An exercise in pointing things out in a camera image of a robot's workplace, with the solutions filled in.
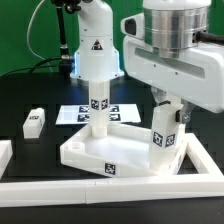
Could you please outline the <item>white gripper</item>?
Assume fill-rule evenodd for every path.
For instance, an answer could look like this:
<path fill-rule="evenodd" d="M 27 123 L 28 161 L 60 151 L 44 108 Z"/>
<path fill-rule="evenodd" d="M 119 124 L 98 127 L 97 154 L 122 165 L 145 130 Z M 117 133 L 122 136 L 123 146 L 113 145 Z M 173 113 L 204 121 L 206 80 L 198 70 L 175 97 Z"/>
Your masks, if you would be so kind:
<path fill-rule="evenodd" d="M 126 36 L 125 70 L 151 86 L 157 106 L 170 104 L 167 93 L 183 101 L 175 120 L 187 124 L 195 105 L 213 113 L 224 111 L 224 47 L 199 43 L 179 52 L 177 59 L 161 58 L 142 40 Z"/>

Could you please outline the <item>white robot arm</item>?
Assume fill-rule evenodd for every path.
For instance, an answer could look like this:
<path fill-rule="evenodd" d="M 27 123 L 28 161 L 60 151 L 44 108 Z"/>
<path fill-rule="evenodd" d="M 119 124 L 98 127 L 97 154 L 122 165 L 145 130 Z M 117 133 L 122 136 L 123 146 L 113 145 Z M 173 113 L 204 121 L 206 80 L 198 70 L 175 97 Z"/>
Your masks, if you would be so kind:
<path fill-rule="evenodd" d="M 125 72 L 155 89 L 213 113 L 224 111 L 224 42 L 207 32 L 211 0 L 143 0 L 121 21 L 123 52 L 113 46 L 112 10 L 82 0 L 74 78 L 113 79 Z"/>

